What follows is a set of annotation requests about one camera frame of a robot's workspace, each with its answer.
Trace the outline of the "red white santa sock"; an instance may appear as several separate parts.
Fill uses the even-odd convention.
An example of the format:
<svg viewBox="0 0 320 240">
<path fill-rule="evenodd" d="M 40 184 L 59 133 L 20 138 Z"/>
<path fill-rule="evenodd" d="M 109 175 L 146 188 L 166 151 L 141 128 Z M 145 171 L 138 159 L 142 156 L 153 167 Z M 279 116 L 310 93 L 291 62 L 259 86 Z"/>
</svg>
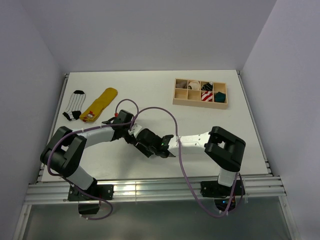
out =
<svg viewBox="0 0 320 240">
<path fill-rule="evenodd" d="M 213 93 L 211 91 L 202 91 L 201 92 L 201 101 L 202 102 L 212 102 Z"/>
</svg>

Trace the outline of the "wooden compartment box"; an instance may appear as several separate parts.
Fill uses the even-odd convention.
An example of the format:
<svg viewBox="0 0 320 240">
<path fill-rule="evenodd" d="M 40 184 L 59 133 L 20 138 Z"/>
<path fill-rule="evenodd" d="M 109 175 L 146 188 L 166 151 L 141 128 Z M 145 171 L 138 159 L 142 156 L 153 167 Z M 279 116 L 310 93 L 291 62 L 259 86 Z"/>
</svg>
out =
<svg viewBox="0 0 320 240">
<path fill-rule="evenodd" d="M 187 80 L 187 89 L 176 88 L 176 80 Z M 224 82 L 214 82 L 214 81 L 202 81 L 202 80 L 193 80 L 193 79 L 180 79 L 177 78 L 174 81 L 174 91 L 173 91 L 173 100 L 174 105 L 180 106 L 189 106 L 189 107 L 199 107 L 199 108 L 210 108 L 210 109 L 219 109 L 226 110 L 229 106 L 228 104 L 228 92 L 227 84 Z M 188 89 L 189 81 L 199 81 L 200 90 L 190 90 Z M 213 98 L 212 102 L 201 101 L 201 90 L 203 84 L 213 82 Z M 226 94 L 225 103 L 219 103 L 214 101 L 215 93 L 222 92 Z"/>
</svg>

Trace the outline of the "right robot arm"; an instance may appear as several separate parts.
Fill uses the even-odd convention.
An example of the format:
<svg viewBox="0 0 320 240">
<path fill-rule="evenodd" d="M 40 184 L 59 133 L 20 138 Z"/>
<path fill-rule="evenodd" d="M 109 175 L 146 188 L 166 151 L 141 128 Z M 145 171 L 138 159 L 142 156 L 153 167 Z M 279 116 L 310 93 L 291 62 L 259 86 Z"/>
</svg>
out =
<svg viewBox="0 0 320 240">
<path fill-rule="evenodd" d="M 229 194 L 234 188 L 236 173 L 241 169 L 246 142 L 222 127 L 214 126 L 211 131 L 187 136 L 165 135 L 160 137 L 147 128 L 135 124 L 129 135 L 145 156 L 174 158 L 184 155 L 206 154 L 219 167 L 217 191 Z"/>
</svg>

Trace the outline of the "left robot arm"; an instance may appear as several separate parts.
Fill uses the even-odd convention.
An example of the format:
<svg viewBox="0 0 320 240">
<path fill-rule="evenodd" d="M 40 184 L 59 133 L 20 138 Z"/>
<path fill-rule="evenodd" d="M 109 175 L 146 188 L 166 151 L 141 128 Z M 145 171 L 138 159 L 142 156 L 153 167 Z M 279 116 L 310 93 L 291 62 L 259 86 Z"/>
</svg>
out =
<svg viewBox="0 0 320 240">
<path fill-rule="evenodd" d="M 80 166 L 83 152 L 91 146 L 127 137 L 133 118 L 132 113 L 121 110 L 101 126 L 84 130 L 62 126 L 44 148 L 40 161 L 47 165 L 51 174 L 56 172 L 78 187 L 79 194 L 86 200 L 101 197 L 104 192 L 99 189 L 97 180 Z"/>
</svg>

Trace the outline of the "dark green reindeer sock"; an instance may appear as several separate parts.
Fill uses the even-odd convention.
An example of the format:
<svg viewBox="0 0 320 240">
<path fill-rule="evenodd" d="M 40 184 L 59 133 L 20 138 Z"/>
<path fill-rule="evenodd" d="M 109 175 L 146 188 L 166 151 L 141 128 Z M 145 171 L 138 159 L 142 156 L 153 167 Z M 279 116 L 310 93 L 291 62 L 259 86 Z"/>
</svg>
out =
<svg viewBox="0 0 320 240">
<path fill-rule="evenodd" d="M 216 103 L 225 103 L 225 101 L 226 101 L 226 94 L 225 93 L 223 93 L 223 92 L 216 92 L 215 94 L 214 94 L 214 101 L 216 102 Z"/>
</svg>

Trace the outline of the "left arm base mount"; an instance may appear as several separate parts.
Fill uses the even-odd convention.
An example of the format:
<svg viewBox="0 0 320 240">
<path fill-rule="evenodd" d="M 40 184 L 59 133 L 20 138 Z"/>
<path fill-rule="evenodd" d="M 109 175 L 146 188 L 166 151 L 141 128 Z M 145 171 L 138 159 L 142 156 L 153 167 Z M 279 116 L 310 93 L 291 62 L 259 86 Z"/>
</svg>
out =
<svg viewBox="0 0 320 240">
<path fill-rule="evenodd" d="M 81 217 L 88 218 L 89 220 L 102 220 L 113 213 L 114 207 L 109 202 L 113 199 L 113 194 L 113 184 L 98 184 L 87 191 L 71 185 L 69 187 L 67 201 L 78 202 L 78 213 Z M 104 216 L 95 216 L 98 214 L 102 203 L 109 206 L 109 212 Z"/>
</svg>

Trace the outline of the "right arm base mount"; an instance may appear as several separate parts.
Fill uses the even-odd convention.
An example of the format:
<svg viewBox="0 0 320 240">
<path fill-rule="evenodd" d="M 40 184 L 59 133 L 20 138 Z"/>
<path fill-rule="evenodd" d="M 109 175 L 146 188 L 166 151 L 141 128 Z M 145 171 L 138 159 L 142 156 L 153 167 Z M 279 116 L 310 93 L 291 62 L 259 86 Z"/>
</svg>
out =
<svg viewBox="0 0 320 240">
<path fill-rule="evenodd" d="M 240 203 L 246 193 L 241 180 L 236 181 L 231 200 L 229 200 L 229 198 L 232 188 L 218 184 L 217 180 L 201 181 L 200 186 L 200 194 L 202 197 L 214 198 L 216 208 L 222 212 L 226 210 L 229 202 L 231 202 L 231 204 L 228 210 L 234 210 L 237 206 L 236 197 L 240 197 L 240 200 L 238 201 Z"/>
</svg>

